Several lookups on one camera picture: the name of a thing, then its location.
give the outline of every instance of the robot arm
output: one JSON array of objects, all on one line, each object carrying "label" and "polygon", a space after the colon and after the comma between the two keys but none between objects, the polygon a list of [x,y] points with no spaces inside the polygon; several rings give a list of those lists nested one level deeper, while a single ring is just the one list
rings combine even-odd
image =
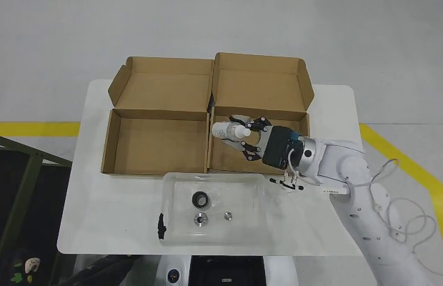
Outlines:
[{"label": "robot arm", "polygon": [[[248,117],[242,118],[246,127],[249,123],[267,122],[267,119],[252,121]],[[264,125],[265,129],[254,126],[256,128],[252,131],[259,133],[260,140],[256,145],[248,146],[254,155],[252,158],[261,158],[263,163],[279,169],[291,167],[295,175],[308,177],[317,185],[345,188],[345,194],[330,195],[331,203],[379,285],[432,285],[410,247],[402,243],[404,233],[400,230],[404,225],[394,206],[390,205],[385,188],[372,184],[369,165],[360,146],[353,142],[303,137],[289,128],[271,124]],[[246,143],[237,143],[242,151]]]}]

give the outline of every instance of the white cable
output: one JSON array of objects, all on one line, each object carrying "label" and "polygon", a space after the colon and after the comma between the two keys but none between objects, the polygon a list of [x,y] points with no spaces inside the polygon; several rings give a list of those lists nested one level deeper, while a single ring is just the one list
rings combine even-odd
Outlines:
[{"label": "white cable", "polygon": [[[396,167],[395,167],[392,171],[390,171],[390,172],[388,172],[386,175],[384,175],[383,177],[380,177],[379,179],[377,179],[377,177],[380,176],[380,174],[385,170],[385,167],[386,167],[389,163],[391,163],[391,162],[397,162]],[[416,217],[410,219],[410,220],[406,223],[406,227],[405,227],[404,231],[397,230],[397,229],[395,229],[395,228],[389,223],[389,221],[386,222],[386,221],[384,220],[384,218],[383,218],[383,217],[381,216],[381,214],[380,214],[380,211],[382,210],[382,208],[380,207],[380,205],[378,205],[378,204],[375,202],[375,199],[374,199],[374,195],[373,195],[373,193],[372,193],[372,188],[371,188],[371,186],[372,186],[375,182],[380,182],[380,181],[382,181],[383,179],[386,179],[387,177],[391,176],[391,175],[394,173],[394,171],[397,170],[398,165],[399,165],[399,160],[398,160],[398,159],[390,159],[390,160],[388,160],[387,162],[385,162],[385,164],[382,165],[382,167],[380,168],[380,170],[379,170],[379,171],[378,171],[378,172],[372,177],[372,179],[371,179],[370,182],[363,183],[363,184],[352,184],[350,181],[346,180],[346,183],[347,183],[347,184],[349,185],[349,187],[351,187],[351,188],[352,188],[352,187],[363,187],[363,186],[368,186],[368,190],[369,190],[369,193],[370,193],[370,196],[371,196],[371,199],[372,199],[372,208],[373,208],[374,211],[377,213],[377,215],[379,216],[379,218],[383,221],[383,223],[385,224],[385,226],[389,228],[389,230],[393,230],[395,233],[401,233],[401,234],[404,235],[404,240],[398,240],[398,238],[397,238],[395,235],[393,235],[393,232],[391,232],[391,231],[389,232],[389,233],[390,233],[390,237],[393,238],[394,240],[398,241],[399,243],[406,243],[406,242],[407,242],[407,239],[408,239],[408,237],[409,237],[410,235],[416,235],[416,234],[419,234],[420,232],[422,232],[422,231],[424,230],[424,228],[426,227],[426,225],[427,225],[427,221],[428,221],[428,219],[430,219],[431,221],[433,221],[433,223],[434,223],[433,231],[431,232],[430,235],[428,235],[428,236],[425,237],[423,240],[420,240],[419,242],[417,242],[415,245],[412,246],[412,253],[413,253],[414,255],[416,255],[417,261],[419,262],[419,264],[420,264],[424,269],[428,270],[430,273],[432,273],[432,274],[434,274],[434,275],[438,275],[438,276],[443,277],[443,274],[442,274],[442,273],[438,273],[438,272],[436,272],[436,271],[434,271],[434,270],[429,269],[427,266],[425,266],[425,265],[423,264],[423,262],[418,258],[417,254],[416,254],[416,252],[415,252],[415,249],[417,248],[418,245],[420,245],[420,244],[422,244],[422,243],[425,243],[426,241],[430,240],[430,239],[434,236],[434,234],[436,233],[436,231],[437,231],[437,223],[436,223],[436,220],[435,220],[433,217],[427,215],[427,214],[425,213],[425,211],[423,210],[423,208],[422,208],[419,204],[417,204],[416,202],[414,202],[414,201],[411,200],[411,199],[407,199],[407,198],[404,198],[404,197],[400,197],[400,198],[392,199],[392,200],[390,201],[390,203],[388,204],[387,210],[386,210],[386,212],[385,212],[385,215],[387,216],[388,220],[389,220],[389,218],[390,218],[390,216],[389,216],[389,211],[390,211],[390,208],[391,208],[392,204],[393,204],[394,202],[398,202],[398,201],[400,201],[400,200],[403,200],[403,201],[410,202],[410,203],[414,204],[416,207],[418,207],[418,208],[420,209],[420,212],[422,213],[421,215],[418,215],[418,216],[416,216]],[[414,231],[414,232],[409,232],[409,226],[410,226],[410,224],[411,224],[413,221],[415,221],[415,220],[417,220],[417,219],[419,219],[419,218],[423,218],[423,219],[424,219],[424,220],[423,220],[423,225],[422,225],[418,230],[416,230],[416,231]]]},{"label": "white cable", "polygon": [[288,168],[293,172],[293,178],[300,179],[301,181],[305,182],[306,184],[310,184],[312,186],[319,187],[319,184],[315,184],[313,182],[309,182],[303,177],[300,177],[296,170],[292,166],[292,153],[294,152],[294,149],[291,149],[290,152],[288,152]]}]

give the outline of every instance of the plastic bottle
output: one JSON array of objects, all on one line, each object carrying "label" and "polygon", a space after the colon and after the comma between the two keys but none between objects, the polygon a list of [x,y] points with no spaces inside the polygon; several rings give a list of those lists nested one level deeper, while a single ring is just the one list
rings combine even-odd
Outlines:
[{"label": "plastic bottle", "polygon": [[214,126],[212,126],[212,135],[220,139],[239,141],[249,136],[250,133],[250,129],[237,122],[216,122]]}]

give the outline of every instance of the yellow stripe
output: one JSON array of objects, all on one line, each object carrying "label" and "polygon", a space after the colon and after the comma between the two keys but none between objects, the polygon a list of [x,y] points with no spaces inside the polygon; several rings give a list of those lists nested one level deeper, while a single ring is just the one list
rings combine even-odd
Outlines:
[{"label": "yellow stripe", "polygon": [[0,122],[0,136],[77,136],[80,122]]},{"label": "yellow stripe", "polygon": [[436,221],[439,225],[443,240],[443,184],[367,125],[360,124],[359,130],[364,141],[373,146],[373,148],[383,154],[386,158],[399,159],[399,167],[423,187],[428,189],[436,213]]}]

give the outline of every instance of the clear plastic container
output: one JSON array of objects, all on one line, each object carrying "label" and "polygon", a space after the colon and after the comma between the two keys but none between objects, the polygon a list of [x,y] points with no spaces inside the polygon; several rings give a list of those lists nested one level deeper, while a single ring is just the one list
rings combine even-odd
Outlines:
[{"label": "clear plastic container", "polygon": [[[268,243],[264,210],[265,178],[260,174],[168,173],[163,180],[161,213],[166,226],[163,245],[259,245]],[[205,192],[209,206],[192,203],[193,194]],[[203,212],[208,222],[195,224]],[[232,214],[231,220],[225,213]]]}]

